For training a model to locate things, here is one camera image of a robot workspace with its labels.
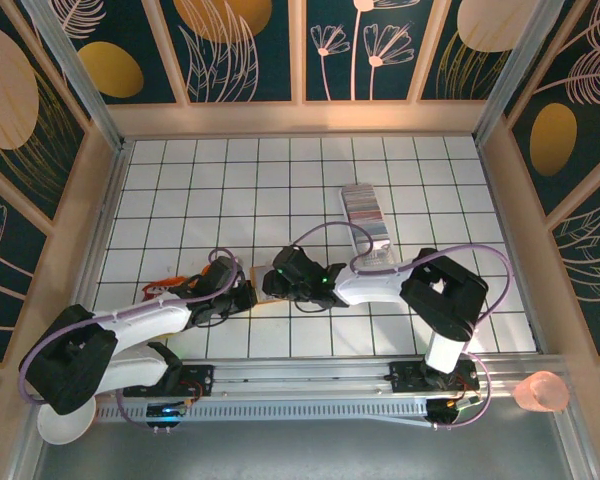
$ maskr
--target grid tile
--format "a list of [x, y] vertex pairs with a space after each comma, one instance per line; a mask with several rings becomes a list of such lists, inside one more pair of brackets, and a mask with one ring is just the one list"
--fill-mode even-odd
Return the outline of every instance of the grid tile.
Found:
[[391, 187], [396, 213], [427, 213], [427, 201], [422, 187]]
[[373, 316], [376, 355], [415, 355], [416, 347], [407, 315]]
[[524, 313], [494, 313], [493, 330], [501, 352], [535, 352], [536, 342]]
[[373, 355], [369, 317], [333, 317], [331, 324], [334, 355]]
[[130, 165], [125, 190], [153, 190], [158, 184], [160, 165]]
[[153, 202], [152, 217], [184, 217], [188, 190], [158, 190]]
[[222, 195], [222, 216], [241, 217], [243, 215], [254, 215], [255, 211], [255, 188], [241, 188], [224, 191]]
[[222, 190], [189, 190], [186, 213], [188, 217], [218, 217], [222, 205]]
[[169, 140], [164, 151], [163, 163], [193, 163], [196, 140]]
[[440, 159], [447, 157], [447, 148], [442, 137], [415, 137], [418, 159]]
[[319, 138], [292, 138], [291, 160], [322, 160]]
[[487, 180], [480, 160], [451, 160], [451, 168], [458, 185], [484, 185]]
[[356, 161], [357, 183], [370, 183], [371, 185], [389, 185], [389, 176], [385, 162]]
[[[149, 281], [199, 273], [217, 245], [230, 247], [247, 272], [252, 264], [270, 264], [289, 240], [324, 221], [343, 220], [340, 188], [356, 181], [374, 185], [397, 258], [470, 240], [506, 252], [471, 145], [468, 137], [409, 136], [139, 142], [96, 306], [120, 308], [140, 301]], [[322, 265], [348, 263], [353, 255], [343, 227], [314, 233], [303, 248]], [[450, 256], [488, 281], [487, 305], [500, 295], [506, 277], [498, 259], [469, 250]], [[191, 359], [424, 353], [431, 329], [413, 313], [404, 303], [303, 313], [275, 302], [211, 330], [190, 329], [167, 344]], [[498, 348], [535, 350], [515, 287], [470, 345], [473, 351]]]
[[178, 272], [179, 254], [180, 250], [177, 248], [145, 250], [139, 280], [156, 282], [175, 277]]
[[229, 140], [227, 162], [255, 162], [257, 160], [257, 138], [232, 138]]
[[384, 137], [388, 160], [415, 160], [418, 158], [412, 137]]
[[164, 148], [164, 140], [136, 142], [131, 156], [131, 163], [161, 163]]
[[230, 318], [209, 329], [208, 358], [247, 358], [249, 353], [249, 319]]
[[184, 218], [153, 218], [149, 224], [147, 248], [180, 248]]
[[447, 144], [449, 158], [478, 158], [476, 145], [473, 138], [463, 137], [444, 137]]
[[325, 213], [325, 202], [322, 188], [292, 188], [291, 215], [322, 215]]
[[118, 219], [113, 227], [110, 248], [144, 248], [148, 218]]
[[142, 250], [109, 250], [105, 257], [102, 282], [137, 282]]
[[461, 212], [458, 190], [455, 186], [424, 187], [430, 213]]
[[422, 176], [418, 162], [387, 162], [392, 185], [422, 185]]
[[148, 218], [151, 216], [155, 194], [153, 190], [127, 190], [120, 199], [117, 217]]
[[322, 167], [318, 162], [291, 162], [292, 187], [321, 187]]
[[288, 186], [289, 162], [261, 162], [258, 164], [258, 188]]
[[291, 355], [294, 357], [331, 356], [331, 321], [329, 317], [293, 318], [291, 320]]
[[95, 311], [107, 312], [128, 307], [136, 294], [135, 283], [101, 283], [94, 305]]
[[222, 188], [224, 165], [196, 163], [193, 166], [192, 188]]
[[255, 187], [257, 163], [227, 164], [224, 173], [224, 188]]
[[289, 318], [258, 318], [251, 322], [249, 357], [289, 356]]
[[419, 163], [422, 181], [425, 185], [454, 185], [456, 183], [449, 160], [431, 160]]
[[289, 161], [289, 139], [288, 138], [261, 138], [258, 149], [258, 161], [260, 162], [288, 162]]
[[189, 188], [192, 168], [193, 165], [186, 163], [163, 165], [158, 188]]
[[324, 162], [322, 164], [325, 186], [343, 186], [356, 183], [356, 169], [353, 162]]
[[358, 137], [353, 139], [353, 156], [356, 160], [384, 160], [381, 137]]
[[486, 185], [460, 185], [458, 186], [462, 209], [465, 212], [493, 212], [495, 208], [491, 194]]
[[353, 160], [353, 146], [350, 138], [323, 138], [323, 160]]
[[196, 163], [224, 162], [227, 157], [227, 140], [198, 140]]

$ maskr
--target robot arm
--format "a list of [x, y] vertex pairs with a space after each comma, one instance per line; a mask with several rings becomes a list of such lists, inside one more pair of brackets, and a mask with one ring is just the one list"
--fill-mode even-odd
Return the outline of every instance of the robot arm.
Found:
[[[425, 248], [417, 259], [436, 250]], [[465, 344], [471, 340], [488, 286], [479, 276], [448, 257], [433, 259], [415, 269], [381, 275], [360, 275], [348, 265], [323, 268], [296, 245], [285, 247], [273, 261], [263, 290], [322, 308], [365, 302], [408, 304], [434, 333], [425, 356], [431, 381], [451, 374]]]

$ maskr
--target wallpaper panel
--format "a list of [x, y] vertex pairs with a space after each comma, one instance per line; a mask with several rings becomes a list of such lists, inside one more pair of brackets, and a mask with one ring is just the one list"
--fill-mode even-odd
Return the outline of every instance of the wallpaper panel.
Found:
[[141, 0], [49, 0], [49, 5], [105, 103], [175, 102]]
[[189, 99], [291, 100], [287, 0], [161, 0]]
[[432, 5], [307, 0], [307, 100], [406, 99]]
[[537, 0], [452, 0], [422, 100], [484, 100]]
[[600, 188], [553, 230], [553, 236], [600, 354]]
[[504, 109], [504, 114], [506, 116], [509, 116], [509, 114], [511, 113], [511, 110], [513, 110], [513, 107], [515, 107], [516, 103], [518, 102], [518, 99], [520, 98], [520, 95], [522, 94], [522, 91], [527, 86], [527, 80], [529, 80], [529, 78], [535, 73], [536, 69], [538, 68], [538, 64], [544, 58], [544, 54], [547, 53], [547, 49], [549, 48], [549, 45], [551, 45], [551, 42], [553, 42], [553, 39], [555, 38], [556, 34], [560, 30], [560, 27], [562, 27], [562, 22], [564, 22], [564, 19], [566, 18], [567, 14], [571, 10], [571, 7], [573, 7], [573, 4], [575, 3], [575, 1], [576, 0], [564, 0], [564, 3], [562, 4], [562, 9], [560, 10], [560, 14], [558, 15], [558, 18], [556, 19], [555, 23], [551, 27], [551, 30], [545, 37], [544, 41], [542, 42], [542, 46], [540, 47], [540, 50], [538, 51], [536, 58], [533, 60], [533, 62], [531, 62], [529, 69], [525, 73], [522, 80], [520, 80], [520, 85], [518, 85], [518, 88], [516, 88], [516, 90], [513, 92], [513, 95], [511, 96], [509, 103], [507, 103], [507, 106]]
[[544, 211], [600, 162], [600, 0], [592, 0], [513, 126]]
[[45, 235], [0, 196], [0, 362], [20, 315]]
[[83, 137], [0, 8], [0, 172], [53, 218]]

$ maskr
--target purple cable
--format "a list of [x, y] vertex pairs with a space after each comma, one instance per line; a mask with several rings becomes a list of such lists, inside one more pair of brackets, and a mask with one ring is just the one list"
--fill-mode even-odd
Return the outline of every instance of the purple cable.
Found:
[[364, 236], [367, 237], [367, 240], [369, 240], [369, 248], [365, 252], [360, 253], [360, 254], [356, 255], [355, 257], [353, 257], [351, 259], [351, 261], [349, 262], [349, 267], [351, 268], [351, 270], [355, 274], [360, 275], [360, 276], [375, 277], [375, 276], [379, 276], [379, 275], [391, 275], [394, 273], [405, 272], [407, 270], [411, 270], [411, 269], [419, 267], [420, 265], [423, 265], [427, 262], [430, 262], [431, 260], [435, 260], [436, 258], [443, 257], [448, 253], [453, 253], [453, 252], [457, 252], [460, 250], [484, 250], [484, 251], [490, 252], [490, 253], [494, 254], [495, 256], [497, 256], [500, 259], [500, 261], [502, 262], [502, 264], [504, 265], [504, 268], [507, 270], [507, 283], [505, 284], [502, 294], [498, 297], [498, 299], [495, 302], [493, 302], [493, 305], [491, 305], [491, 307], [488, 308], [487, 311], [480, 316], [480, 318], [478, 318], [478, 321], [476, 322], [476, 326], [478, 326], [478, 324], [480, 322], [482, 322], [482, 320], [484, 320], [489, 315], [491, 315], [496, 310], [496, 308], [498, 308], [500, 306], [500, 304], [503, 302], [503, 300], [509, 293], [509, 289], [511, 288], [511, 279], [513, 278], [513, 271], [511, 270], [511, 264], [509, 263], [509, 260], [507, 259], [507, 257], [505, 257], [502, 254], [502, 252], [500, 252], [499, 250], [496, 250], [495, 248], [490, 247], [488, 245], [471, 244], [471, 243], [468, 243], [465, 245], [457, 245], [455, 247], [449, 247], [449, 248], [445, 248], [444, 250], [439, 250], [436, 253], [432, 253], [431, 255], [427, 255], [418, 260], [414, 260], [411, 263], [396, 265], [393, 268], [386, 268], [386, 269], [382, 269], [382, 270], [360, 270], [360, 269], [358, 269], [358, 267], [355, 266], [356, 260], [369, 255], [373, 251], [373, 237], [364, 228], [362, 228], [359, 225], [356, 225], [355, 223], [345, 222], [345, 221], [333, 221], [333, 222], [323, 223], [321, 225], [318, 225], [317, 227], [313, 227], [311, 230], [309, 230], [307, 233], [305, 233], [300, 238], [298, 238], [295, 242], [293, 242], [292, 245], [297, 245], [299, 242], [301, 242], [302, 240], [307, 238], [313, 232], [316, 232], [322, 228], [327, 228], [327, 227], [330, 227], [333, 225], [343, 225], [343, 226], [346, 226], [349, 228], [356, 229], [356, 230], [362, 232], [364, 234]]
[[181, 307], [181, 306], [186, 306], [191, 303], [206, 302], [207, 300], [211, 300], [211, 299], [217, 297], [218, 295], [222, 295], [224, 292], [229, 290], [233, 286], [233, 284], [236, 280], [236, 276], [238, 275], [238, 262], [236, 261], [236, 257], [233, 255], [233, 253], [231, 253], [231, 251], [227, 250], [226, 248], [221, 248], [221, 247], [214, 248], [211, 251], [211, 253], [209, 253], [209, 257], [208, 257], [209, 262], [212, 262], [211, 257], [213, 256], [213, 254], [216, 254], [216, 256], [217, 256], [218, 252], [226, 253], [229, 256], [229, 258], [231, 259], [232, 266], [231, 266], [231, 277], [229, 278], [227, 283], [217, 292], [211, 293], [209, 295], [205, 295], [204, 297], [177, 298], [177, 299], [172, 299], [172, 300], [164, 300], [162, 302], [141, 303], [137, 307], [132, 308], [126, 312], [122, 312], [119, 314], [108, 314], [108, 315], [104, 315], [101, 317], [93, 317], [93, 318], [89, 318], [87, 320], [83, 320], [78, 323], [74, 323], [73, 325], [70, 325], [68, 327], [61, 328], [60, 330], [52, 333], [51, 335], [46, 337], [44, 340], [42, 340], [38, 345], [33, 347], [31, 352], [29, 352], [29, 355], [27, 355], [27, 357], [22, 362], [22, 368], [20, 369], [20, 375], [18, 377], [18, 391], [20, 392], [20, 396], [22, 397], [22, 399], [25, 402], [28, 402], [28, 403], [31, 403], [34, 405], [45, 405], [47, 403], [44, 400], [37, 400], [37, 399], [33, 398], [29, 394], [29, 392], [27, 392], [27, 388], [26, 388], [27, 370], [29, 370], [29, 367], [31, 366], [31, 362], [33, 362], [33, 359], [36, 357], [36, 355], [38, 355], [42, 351], [43, 348], [45, 348], [47, 345], [49, 345], [54, 340], [62, 337], [63, 335], [66, 335], [69, 332], [78, 330], [80, 328], [88, 327], [89, 325], [93, 325], [96, 323], [107, 322], [107, 321], [115, 320], [115, 319], [125, 320], [129, 317], [133, 317], [133, 316], [136, 316], [136, 315], [142, 314], [142, 313], [153, 312], [156, 310], [160, 310], [161, 308], [164, 308], [164, 307]]

